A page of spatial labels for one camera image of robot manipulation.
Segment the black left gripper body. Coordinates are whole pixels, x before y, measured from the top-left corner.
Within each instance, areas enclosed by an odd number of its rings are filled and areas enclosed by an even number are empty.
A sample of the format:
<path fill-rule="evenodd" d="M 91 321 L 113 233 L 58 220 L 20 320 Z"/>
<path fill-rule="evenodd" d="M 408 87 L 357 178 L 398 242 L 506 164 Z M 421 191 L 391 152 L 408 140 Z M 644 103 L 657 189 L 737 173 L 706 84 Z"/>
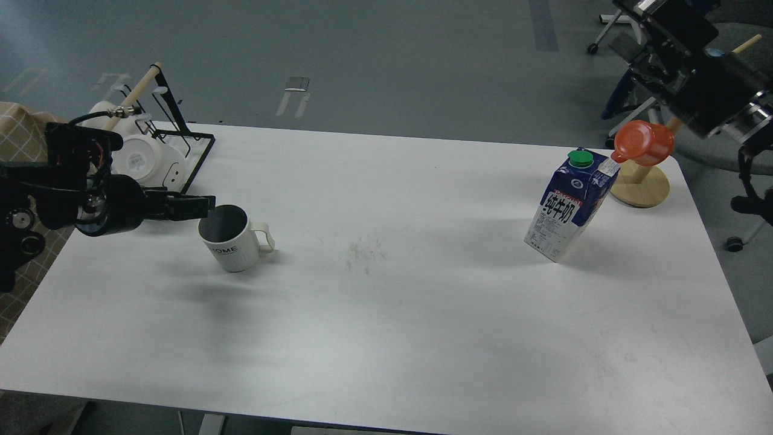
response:
<path fill-rule="evenodd" d="M 135 230 L 145 220 L 166 219 L 166 201 L 175 194 L 165 187 L 143 187 L 126 175 L 110 176 L 96 212 L 77 218 L 75 228 L 89 237 Z"/>

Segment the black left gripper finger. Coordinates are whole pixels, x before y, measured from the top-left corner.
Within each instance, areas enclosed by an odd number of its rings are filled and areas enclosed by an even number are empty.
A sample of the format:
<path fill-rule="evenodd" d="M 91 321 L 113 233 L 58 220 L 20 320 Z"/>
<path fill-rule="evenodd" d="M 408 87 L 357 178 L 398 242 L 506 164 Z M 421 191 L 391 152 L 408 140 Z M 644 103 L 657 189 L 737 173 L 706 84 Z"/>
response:
<path fill-rule="evenodd" d="M 207 214 L 216 206 L 212 195 L 168 195 L 166 209 L 169 214 Z"/>

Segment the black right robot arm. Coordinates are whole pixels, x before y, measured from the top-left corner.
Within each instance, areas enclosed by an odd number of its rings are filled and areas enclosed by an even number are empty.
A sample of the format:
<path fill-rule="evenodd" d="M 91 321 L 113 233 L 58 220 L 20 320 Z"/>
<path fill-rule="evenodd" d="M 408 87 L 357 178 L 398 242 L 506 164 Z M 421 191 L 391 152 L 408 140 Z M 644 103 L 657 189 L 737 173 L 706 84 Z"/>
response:
<path fill-rule="evenodd" d="M 737 162 L 745 196 L 733 210 L 771 222 L 771 195 L 751 184 L 756 156 L 771 150 L 771 77 L 737 53 L 710 55 L 719 35 L 715 25 L 684 1 L 616 1 L 637 22 L 646 41 L 616 37 L 611 49 L 627 62 L 634 83 L 649 91 L 684 126 L 701 138 L 720 131 L 741 147 Z"/>

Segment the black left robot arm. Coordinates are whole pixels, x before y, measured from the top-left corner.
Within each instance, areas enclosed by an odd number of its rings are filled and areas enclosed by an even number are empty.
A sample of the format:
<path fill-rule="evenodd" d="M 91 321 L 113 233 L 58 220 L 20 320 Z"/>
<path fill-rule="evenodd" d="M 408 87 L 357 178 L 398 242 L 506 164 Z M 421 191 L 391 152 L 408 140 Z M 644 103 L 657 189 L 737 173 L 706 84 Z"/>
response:
<path fill-rule="evenodd" d="M 145 220 L 205 218 L 215 196 L 185 195 L 165 187 L 143 187 L 127 175 L 111 173 L 112 154 L 123 147 L 121 135 L 84 127 L 99 117 L 127 118 L 140 108 L 120 106 L 49 122 L 44 163 L 3 163 L 1 235 L 2 292 L 16 286 L 16 271 L 46 247 L 35 230 L 74 226 L 89 237 L 132 231 Z"/>

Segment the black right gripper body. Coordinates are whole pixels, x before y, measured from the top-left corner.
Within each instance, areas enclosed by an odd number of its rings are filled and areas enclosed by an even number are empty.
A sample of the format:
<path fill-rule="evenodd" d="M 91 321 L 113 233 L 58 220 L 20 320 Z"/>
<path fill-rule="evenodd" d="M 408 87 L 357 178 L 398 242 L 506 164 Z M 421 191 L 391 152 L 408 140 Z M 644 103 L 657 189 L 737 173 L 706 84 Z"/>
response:
<path fill-rule="evenodd" d="M 718 29 L 684 1 L 616 1 L 646 37 L 616 37 L 611 49 L 642 88 L 706 138 L 725 132 L 735 140 L 770 140 L 771 104 L 762 97 L 771 79 L 737 53 L 718 57 L 707 46 Z"/>

